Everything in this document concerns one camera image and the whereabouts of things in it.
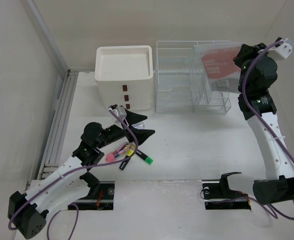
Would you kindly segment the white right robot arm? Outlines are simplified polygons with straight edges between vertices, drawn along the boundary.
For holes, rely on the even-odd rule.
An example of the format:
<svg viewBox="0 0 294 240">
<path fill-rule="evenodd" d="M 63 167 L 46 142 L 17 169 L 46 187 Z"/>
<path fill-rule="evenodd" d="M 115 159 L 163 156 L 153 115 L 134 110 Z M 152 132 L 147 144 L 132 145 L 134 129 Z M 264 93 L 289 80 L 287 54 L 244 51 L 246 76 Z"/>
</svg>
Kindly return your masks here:
<svg viewBox="0 0 294 240">
<path fill-rule="evenodd" d="M 243 44 L 233 61 L 241 69 L 238 103 L 258 142 L 266 169 L 265 180 L 255 180 L 253 194 L 263 205 L 294 200 L 294 161 L 286 148 L 278 124 L 277 108 L 269 87 L 277 80 L 273 53 L 286 59 L 292 46 L 283 40 Z"/>
</svg>

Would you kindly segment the red booklet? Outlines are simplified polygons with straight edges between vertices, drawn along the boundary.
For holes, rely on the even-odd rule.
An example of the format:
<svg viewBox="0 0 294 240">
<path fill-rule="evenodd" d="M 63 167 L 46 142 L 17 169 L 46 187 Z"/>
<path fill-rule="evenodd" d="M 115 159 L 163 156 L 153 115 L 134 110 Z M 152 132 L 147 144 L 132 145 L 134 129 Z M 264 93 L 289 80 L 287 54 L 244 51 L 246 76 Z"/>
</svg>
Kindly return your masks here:
<svg viewBox="0 0 294 240">
<path fill-rule="evenodd" d="M 213 92 L 237 93 L 240 67 L 233 59 L 240 52 L 241 42 L 219 42 L 194 45 L 209 88 Z"/>
</svg>

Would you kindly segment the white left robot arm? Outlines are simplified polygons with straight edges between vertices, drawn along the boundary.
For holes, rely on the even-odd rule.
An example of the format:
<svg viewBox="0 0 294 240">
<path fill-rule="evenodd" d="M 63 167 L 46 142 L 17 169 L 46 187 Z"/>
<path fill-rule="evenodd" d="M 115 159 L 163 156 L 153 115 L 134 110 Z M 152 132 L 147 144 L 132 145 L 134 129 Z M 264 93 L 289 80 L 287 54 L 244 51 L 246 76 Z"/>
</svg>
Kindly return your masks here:
<svg viewBox="0 0 294 240">
<path fill-rule="evenodd" d="M 79 147 L 53 173 L 37 186 L 24 193 L 14 192 L 8 203 L 8 229 L 17 230 L 29 240 L 39 234 L 55 214 L 82 197 L 97 196 L 100 181 L 90 172 L 101 167 L 104 157 L 101 148 L 122 138 L 136 147 L 155 133 L 151 129 L 135 128 L 147 116 L 131 112 L 122 106 L 108 109 L 115 118 L 114 124 L 103 128 L 98 122 L 88 123 L 81 135 Z"/>
</svg>

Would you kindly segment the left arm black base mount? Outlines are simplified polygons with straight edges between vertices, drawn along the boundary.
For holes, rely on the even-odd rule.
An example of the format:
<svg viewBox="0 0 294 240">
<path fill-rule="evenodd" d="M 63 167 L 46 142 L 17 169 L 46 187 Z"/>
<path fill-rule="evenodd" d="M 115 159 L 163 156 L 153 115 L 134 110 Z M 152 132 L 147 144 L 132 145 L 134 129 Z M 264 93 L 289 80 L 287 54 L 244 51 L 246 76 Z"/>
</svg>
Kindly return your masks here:
<svg viewBox="0 0 294 240">
<path fill-rule="evenodd" d="M 114 207 L 115 182 L 99 181 L 93 174 L 87 172 L 80 177 L 87 183 L 89 192 L 80 198 L 76 204 L 80 210 L 111 211 Z"/>
</svg>

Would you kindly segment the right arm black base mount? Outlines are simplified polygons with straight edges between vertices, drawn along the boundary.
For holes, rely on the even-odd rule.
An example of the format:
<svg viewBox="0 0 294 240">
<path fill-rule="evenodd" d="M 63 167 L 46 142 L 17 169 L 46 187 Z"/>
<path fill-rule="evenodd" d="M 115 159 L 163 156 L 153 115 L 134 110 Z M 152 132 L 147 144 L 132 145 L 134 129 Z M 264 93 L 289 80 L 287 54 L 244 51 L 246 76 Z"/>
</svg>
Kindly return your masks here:
<svg viewBox="0 0 294 240">
<path fill-rule="evenodd" d="M 228 177 L 241 174 L 229 172 L 219 179 L 202 180 L 200 197 L 205 201 L 205 210 L 251 210 L 248 194 L 229 187 Z"/>
</svg>

